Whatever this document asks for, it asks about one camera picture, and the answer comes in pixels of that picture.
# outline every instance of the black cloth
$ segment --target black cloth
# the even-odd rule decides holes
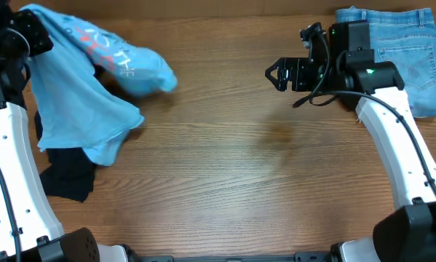
[[[35,114],[36,137],[43,135],[39,112]],[[47,149],[52,164],[40,174],[47,196],[63,197],[83,202],[93,192],[96,164],[93,164],[82,148]]]

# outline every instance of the denim pocket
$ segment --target denim pocket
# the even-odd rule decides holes
[[[423,91],[436,83],[436,63],[432,45],[384,47],[378,49],[383,61],[397,66],[405,86]]]

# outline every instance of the clothing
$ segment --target clothing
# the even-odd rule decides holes
[[[43,126],[38,112],[35,115],[36,138],[41,139]],[[52,164],[40,174],[44,193],[83,202],[93,192],[96,164],[81,148],[48,149]]]
[[[92,162],[112,165],[143,116],[105,90],[94,77],[93,63],[134,95],[172,91],[177,85],[174,73],[157,53],[130,46],[88,22],[36,4],[23,9],[39,17],[54,44],[51,51],[28,61],[44,127],[39,148],[83,148]]]
[[[375,61],[392,61],[405,82],[415,117],[436,116],[436,26],[430,8],[409,12],[342,9],[338,23],[370,23]]]

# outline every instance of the wooden table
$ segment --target wooden table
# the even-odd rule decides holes
[[[292,109],[305,94],[264,78],[277,58],[306,56],[298,30],[316,21],[334,17],[93,21],[162,54],[180,86],[134,101],[146,123],[84,204],[49,198],[66,231],[177,257],[327,250],[371,234],[393,204],[367,130],[336,103]],[[29,88],[25,99],[33,116]],[[419,127],[436,160],[436,118]]]

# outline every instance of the belt loop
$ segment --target belt loop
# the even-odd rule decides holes
[[[366,20],[366,10],[362,9],[362,20]]]
[[[420,17],[420,26],[419,28],[424,28],[424,9],[419,10],[419,17]]]

